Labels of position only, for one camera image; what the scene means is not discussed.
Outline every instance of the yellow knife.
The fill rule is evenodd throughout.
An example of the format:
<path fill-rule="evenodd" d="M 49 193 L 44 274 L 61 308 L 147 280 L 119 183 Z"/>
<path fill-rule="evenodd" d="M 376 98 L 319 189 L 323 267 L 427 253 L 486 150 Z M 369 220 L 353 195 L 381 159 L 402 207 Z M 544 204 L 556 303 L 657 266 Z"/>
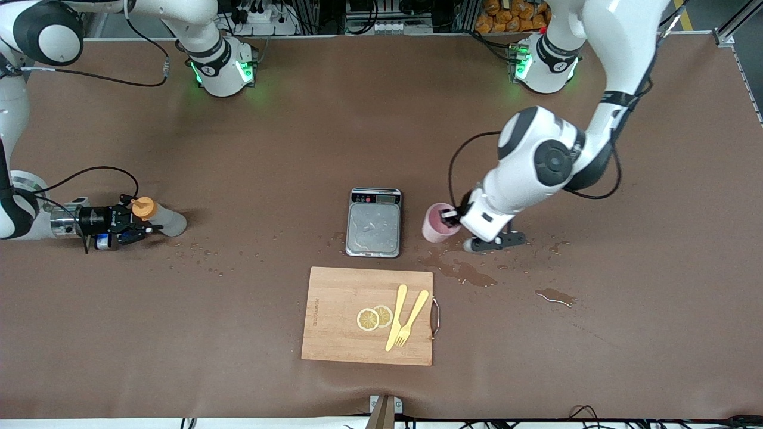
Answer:
<path fill-rule="evenodd" d="M 394 314 L 392 315 L 392 326 L 389 330 L 389 339 L 387 340 L 387 346 L 384 350 L 392 350 L 395 340 L 400 333 L 400 312 L 403 310 L 403 303 L 405 302 L 405 296 L 408 295 L 408 286 L 400 285 L 398 287 L 398 300 L 394 303 Z"/>

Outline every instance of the lemon slice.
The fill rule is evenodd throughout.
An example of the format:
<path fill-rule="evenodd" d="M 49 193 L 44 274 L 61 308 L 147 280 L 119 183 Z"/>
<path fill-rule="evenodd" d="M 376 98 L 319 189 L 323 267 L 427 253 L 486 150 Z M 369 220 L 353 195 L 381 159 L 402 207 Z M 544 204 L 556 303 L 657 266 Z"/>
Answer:
<path fill-rule="evenodd" d="M 377 305 L 374 307 L 374 311 L 379 315 L 379 326 L 387 327 L 392 323 L 392 310 L 386 305 Z"/>
<path fill-rule="evenodd" d="M 373 308 L 364 308 L 358 313 L 358 327 L 371 332 L 379 326 L 379 314 Z"/>

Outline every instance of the orange bottle cap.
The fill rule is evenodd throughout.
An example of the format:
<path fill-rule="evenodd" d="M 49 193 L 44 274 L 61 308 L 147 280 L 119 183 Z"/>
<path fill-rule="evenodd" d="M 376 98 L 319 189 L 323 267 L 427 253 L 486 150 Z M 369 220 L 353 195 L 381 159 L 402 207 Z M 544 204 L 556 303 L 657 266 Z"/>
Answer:
<path fill-rule="evenodd" d="M 159 207 L 151 198 L 140 197 L 133 200 L 133 215 L 136 215 L 144 221 L 153 218 L 157 210 L 159 210 Z"/>

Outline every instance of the yellow utensil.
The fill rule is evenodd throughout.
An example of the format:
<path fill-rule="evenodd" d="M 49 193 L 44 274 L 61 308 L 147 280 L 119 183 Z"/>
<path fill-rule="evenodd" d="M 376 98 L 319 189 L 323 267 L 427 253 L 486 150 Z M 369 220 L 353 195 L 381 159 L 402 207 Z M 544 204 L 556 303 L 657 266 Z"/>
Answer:
<path fill-rule="evenodd" d="M 398 339 L 394 342 L 398 345 L 398 347 L 403 347 L 405 345 L 405 342 L 408 341 L 408 337 L 410 337 L 410 326 L 414 324 L 414 321 L 416 321 L 416 316 L 419 315 L 421 312 L 421 308 L 424 307 L 424 304 L 427 303 L 427 298 L 429 298 L 429 291 L 423 290 L 419 293 L 419 297 L 416 298 L 416 304 L 414 304 L 414 310 L 410 313 L 410 317 L 408 318 L 408 322 L 400 329 L 400 333 L 398 334 Z"/>
<path fill-rule="evenodd" d="M 398 299 L 394 303 L 392 326 L 389 329 L 389 338 L 387 339 L 387 346 L 384 348 L 384 350 L 392 350 L 392 346 L 398 338 L 398 332 L 400 332 L 400 311 L 403 309 L 403 303 L 405 302 L 406 295 L 408 295 L 408 286 L 398 286 Z"/>

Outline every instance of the water spill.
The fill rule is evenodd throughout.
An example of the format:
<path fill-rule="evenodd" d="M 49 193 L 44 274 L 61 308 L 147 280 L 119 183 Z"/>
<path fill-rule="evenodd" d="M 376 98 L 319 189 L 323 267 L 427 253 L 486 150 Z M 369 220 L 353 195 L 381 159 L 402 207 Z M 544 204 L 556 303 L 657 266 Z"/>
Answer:
<path fill-rule="evenodd" d="M 549 248 L 549 250 L 551 250 L 553 253 L 556 253 L 557 255 L 559 255 L 559 246 L 562 245 L 562 244 L 570 244 L 570 242 L 569 241 L 559 241 L 558 243 L 554 243 L 554 245 L 551 246 L 551 248 Z"/>
<path fill-rule="evenodd" d="M 448 243 L 447 247 L 431 247 L 427 251 L 429 256 L 420 257 L 419 263 L 423 266 L 437 268 L 444 276 L 457 279 L 462 285 L 467 282 L 475 286 L 497 285 L 498 282 L 495 279 L 487 274 L 480 273 L 471 264 L 463 263 L 460 260 L 453 260 L 453 264 L 443 261 L 443 256 L 446 253 L 458 249 L 463 250 L 461 245 L 462 242 L 454 240 Z"/>
<path fill-rule="evenodd" d="M 566 293 L 561 293 L 556 289 L 536 290 L 535 295 L 542 297 L 548 302 L 558 302 L 559 304 L 566 305 L 569 308 L 572 308 L 572 306 L 577 304 L 578 301 L 576 297 L 567 295 Z"/>

